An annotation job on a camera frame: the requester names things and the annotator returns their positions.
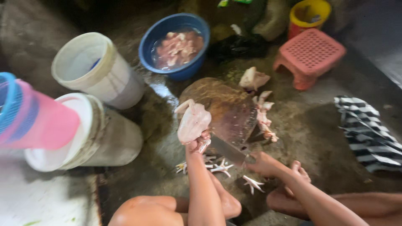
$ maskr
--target white bucket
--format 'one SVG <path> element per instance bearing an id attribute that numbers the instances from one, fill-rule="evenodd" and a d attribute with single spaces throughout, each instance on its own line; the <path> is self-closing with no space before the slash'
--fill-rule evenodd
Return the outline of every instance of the white bucket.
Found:
<path id="1" fill-rule="evenodd" d="M 65 44 L 53 60 L 51 73 L 61 85 L 94 95 L 117 109 L 134 106 L 144 94 L 143 78 L 108 37 L 96 32 Z"/>
<path id="2" fill-rule="evenodd" d="M 57 101 L 77 111 L 82 123 L 76 136 L 58 150 L 26 149 L 25 159 L 37 171 L 77 166 L 122 166 L 133 161 L 143 144 L 138 125 L 104 108 L 94 96 L 70 93 Z"/>

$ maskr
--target striped cloth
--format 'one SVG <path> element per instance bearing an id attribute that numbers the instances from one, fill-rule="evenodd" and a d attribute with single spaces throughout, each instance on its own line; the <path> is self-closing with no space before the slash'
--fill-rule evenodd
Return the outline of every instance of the striped cloth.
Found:
<path id="1" fill-rule="evenodd" d="M 379 112 L 365 101 L 348 96 L 335 97 L 342 114 L 340 128 L 349 147 L 369 172 L 402 171 L 402 145 L 379 120 Z"/>

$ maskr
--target knife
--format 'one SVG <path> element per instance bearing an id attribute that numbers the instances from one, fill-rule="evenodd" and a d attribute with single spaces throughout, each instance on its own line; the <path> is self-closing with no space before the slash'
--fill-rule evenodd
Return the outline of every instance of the knife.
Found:
<path id="1" fill-rule="evenodd" d="M 254 164 L 256 162 L 254 157 L 249 154 L 244 154 L 239 148 L 223 141 L 213 133 L 211 134 L 210 146 L 215 148 L 220 154 L 225 156 L 225 158 L 233 162 L 236 166 L 243 166 L 244 163 Z"/>

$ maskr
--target tree stump cutting board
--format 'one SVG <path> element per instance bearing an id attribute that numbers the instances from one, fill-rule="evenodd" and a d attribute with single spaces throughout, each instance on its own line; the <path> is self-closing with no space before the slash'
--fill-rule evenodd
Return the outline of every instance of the tree stump cutting board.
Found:
<path id="1" fill-rule="evenodd" d="M 202 78 L 182 92 L 179 104 L 188 99 L 203 104 L 211 113 L 209 127 L 216 136 L 239 148 L 257 124 L 257 111 L 251 96 L 232 82 Z"/>

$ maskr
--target hand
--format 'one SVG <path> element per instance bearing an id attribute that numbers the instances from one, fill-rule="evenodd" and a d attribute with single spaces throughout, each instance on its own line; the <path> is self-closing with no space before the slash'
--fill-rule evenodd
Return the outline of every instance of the hand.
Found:
<path id="1" fill-rule="evenodd" d="M 246 168 L 259 173 L 264 177 L 275 177 L 283 167 L 287 168 L 285 165 L 264 152 L 252 152 L 250 155 L 256 159 L 256 163 L 246 164 Z"/>
<path id="2" fill-rule="evenodd" d="M 186 152 L 200 153 L 200 154 L 204 153 L 204 151 L 207 149 L 207 146 L 208 146 L 207 145 L 208 143 L 206 144 L 206 142 L 207 142 L 207 140 L 210 140 L 210 139 L 211 139 L 211 135 L 209 134 L 209 131 L 208 130 L 203 131 L 199 138 L 186 144 Z"/>

